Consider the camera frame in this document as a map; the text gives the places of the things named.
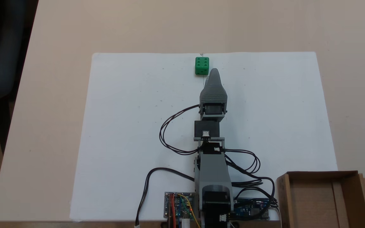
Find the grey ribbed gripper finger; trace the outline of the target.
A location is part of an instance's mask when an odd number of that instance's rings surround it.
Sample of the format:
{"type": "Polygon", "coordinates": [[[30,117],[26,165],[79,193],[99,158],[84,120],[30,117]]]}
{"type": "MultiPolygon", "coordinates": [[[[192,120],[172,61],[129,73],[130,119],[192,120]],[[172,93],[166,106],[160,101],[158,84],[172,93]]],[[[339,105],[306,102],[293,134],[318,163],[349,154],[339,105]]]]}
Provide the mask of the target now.
{"type": "Polygon", "coordinates": [[[227,103],[227,92],[221,82],[217,68],[213,68],[205,81],[203,90],[200,93],[201,103],[227,103]]]}

